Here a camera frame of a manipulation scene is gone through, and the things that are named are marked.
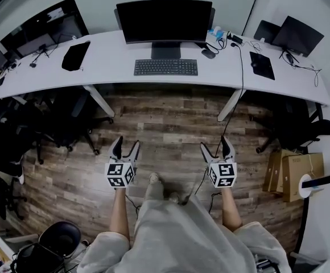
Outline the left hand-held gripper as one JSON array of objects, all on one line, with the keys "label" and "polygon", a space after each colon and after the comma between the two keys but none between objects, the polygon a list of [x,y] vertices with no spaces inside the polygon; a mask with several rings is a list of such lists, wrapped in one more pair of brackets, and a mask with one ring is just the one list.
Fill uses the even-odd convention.
[{"label": "left hand-held gripper", "polygon": [[136,162],[140,149],[140,141],[136,141],[129,154],[124,156],[124,161],[121,161],[122,157],[122,143],[123,136],[119,136],[109,148],[110,160],[105,164],[105,176],[109,185],[116,188],[127,188],[132,182],[135,176],[135,168],[133,163]]}]

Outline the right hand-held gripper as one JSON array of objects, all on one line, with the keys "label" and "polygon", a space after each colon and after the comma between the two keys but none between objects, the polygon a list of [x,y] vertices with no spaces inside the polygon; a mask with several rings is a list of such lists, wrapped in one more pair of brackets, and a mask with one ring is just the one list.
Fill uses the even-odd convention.
[{"label": "right hand-held gripper", "polygon": [[201,142],[200,149],[203,158],[208,164],[208,176],[215,188],[231,188],[237,178],[237,163],[234,162],[235,150],[231,142],[221,136],[223,160],[217,162],[208,147]]}]

